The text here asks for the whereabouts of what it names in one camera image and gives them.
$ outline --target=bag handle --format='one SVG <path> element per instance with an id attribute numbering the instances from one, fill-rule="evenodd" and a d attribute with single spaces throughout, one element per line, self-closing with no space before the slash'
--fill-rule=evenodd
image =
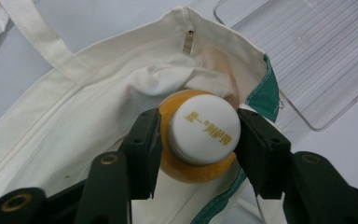
<path id="1" fill-rule="evenodd" d="M 33 0 L 0 0 L 0 3 L 25 38 L 55 69 L 76 83 L 83 83 L 92 75 L 92 69 L 45 22 Z"/>

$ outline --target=bottle cap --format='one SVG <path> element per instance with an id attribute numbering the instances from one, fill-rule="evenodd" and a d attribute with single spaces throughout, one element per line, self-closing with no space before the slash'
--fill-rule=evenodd
<path id="1" fill-rule="evenodd" d="M 221 161 L 235 149 L 241 124 L 228 102 L 202 94 L 179 106 L 172 117 L 169 135 L 177 156 L 191 163 L 209 164 Z"/>

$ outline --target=ridged plastic tray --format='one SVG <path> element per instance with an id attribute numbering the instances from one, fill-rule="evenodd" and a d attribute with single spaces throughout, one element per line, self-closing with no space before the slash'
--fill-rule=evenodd
<path id="1" fill-rule="evenodd" d="M 358 101 L 358 0 L 223 0 L 213 13 L 269 55 L 292 107 L 283 128 L 300 117 L 321 131 Z"/>

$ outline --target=tote bag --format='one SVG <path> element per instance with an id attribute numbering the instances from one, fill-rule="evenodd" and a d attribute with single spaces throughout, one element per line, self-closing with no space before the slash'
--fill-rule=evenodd
<path id="1" fill-rule="evenodd" d="M 209 91 L 276 119 L 278 87 L 268 56 L 189 7 L 73 53 L 33 1 L 0 3 L 3 17 L 53 67 L 0 118 L 0 196 L 26 187 L 49 196 L 86 178 L 94 157 L 118 148 L 140 113 L 176 91 Z M 160 172 L 155 199 L 132 202 L 133 222 L 219 223 L 244 179 L 235 164 L 203 184 Z"/>

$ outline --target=orange jar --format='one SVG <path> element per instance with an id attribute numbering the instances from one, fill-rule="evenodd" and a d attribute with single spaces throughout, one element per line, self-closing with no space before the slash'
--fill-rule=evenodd
<path id="1" fill-rule="evenodd" d="M 207 91 L 179 91 L 159 105 L 161 169 L 185 183 L 222 175 L 236 160 L 241 135 L 236 110 Z"/>

